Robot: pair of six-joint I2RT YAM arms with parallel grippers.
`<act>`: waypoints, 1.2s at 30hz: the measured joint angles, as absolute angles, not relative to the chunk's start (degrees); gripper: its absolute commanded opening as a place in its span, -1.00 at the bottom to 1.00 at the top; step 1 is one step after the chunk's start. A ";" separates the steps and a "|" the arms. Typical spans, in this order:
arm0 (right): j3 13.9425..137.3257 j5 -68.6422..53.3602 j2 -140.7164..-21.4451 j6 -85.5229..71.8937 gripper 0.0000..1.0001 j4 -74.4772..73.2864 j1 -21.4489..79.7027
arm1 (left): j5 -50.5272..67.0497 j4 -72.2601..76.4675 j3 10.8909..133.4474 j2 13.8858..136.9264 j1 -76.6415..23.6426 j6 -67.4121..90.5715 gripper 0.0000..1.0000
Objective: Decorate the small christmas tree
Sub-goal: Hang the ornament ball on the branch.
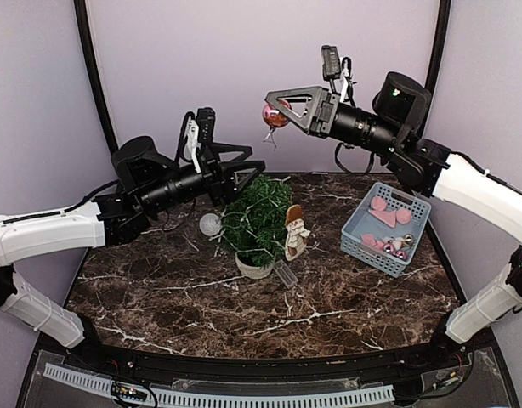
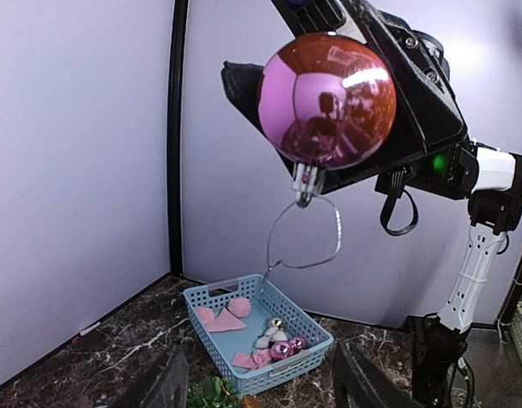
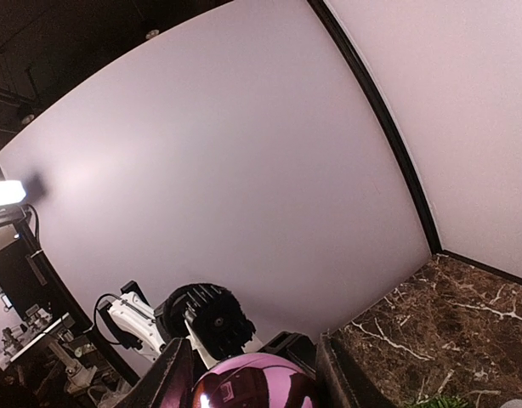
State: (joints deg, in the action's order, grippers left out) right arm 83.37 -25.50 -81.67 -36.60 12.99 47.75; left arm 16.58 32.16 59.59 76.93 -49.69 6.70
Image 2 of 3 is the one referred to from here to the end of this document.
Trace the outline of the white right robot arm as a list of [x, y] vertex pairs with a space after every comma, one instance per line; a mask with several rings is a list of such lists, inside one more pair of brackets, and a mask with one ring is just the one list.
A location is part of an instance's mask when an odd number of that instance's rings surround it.
[[264, 65], [225, 62], [228, 101], [292, 175], [297, 207], [364, 179], [387, 227], [411, 189], [466, 200], [470, 229], [443, 307], [423, 318], [413, 395], [451, 405], [482, 286], [522, 214], [522, 155], [468, 136], [442, 44], [367, 1], [277, 1], [293, 34]]

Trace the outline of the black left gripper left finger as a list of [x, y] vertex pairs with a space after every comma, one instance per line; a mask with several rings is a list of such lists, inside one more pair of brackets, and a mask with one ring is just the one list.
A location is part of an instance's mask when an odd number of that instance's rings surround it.
[[112, 402], [110, 408], [185, 408], [188, 363], [184, 350], [173, 345]]

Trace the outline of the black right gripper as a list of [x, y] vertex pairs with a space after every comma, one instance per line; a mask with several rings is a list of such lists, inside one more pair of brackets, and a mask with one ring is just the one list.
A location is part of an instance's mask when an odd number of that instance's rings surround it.
[[353, 167], [324, 170], [282, 161], [292, 175], [299, 201], [376, 177], [375, 189], [390, 191], [392, 174], [403, 184], [452, 200], [471, 195], [479, 165], [465, 120], [449, 84], [443, 46], [413, 30], [403, 19], [367, 1], [276, 1], [295, 37], [334, 31], [354, 38], [389, 66], [396, 82], [397, 112], [389, 140], [373, 156]]

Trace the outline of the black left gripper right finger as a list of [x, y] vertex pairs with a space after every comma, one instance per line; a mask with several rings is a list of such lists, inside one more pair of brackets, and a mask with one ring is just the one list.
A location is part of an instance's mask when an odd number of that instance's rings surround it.
[[354, 344], [339, 342], [332, 360], [332, 387], [337, 408], [420, 408]]

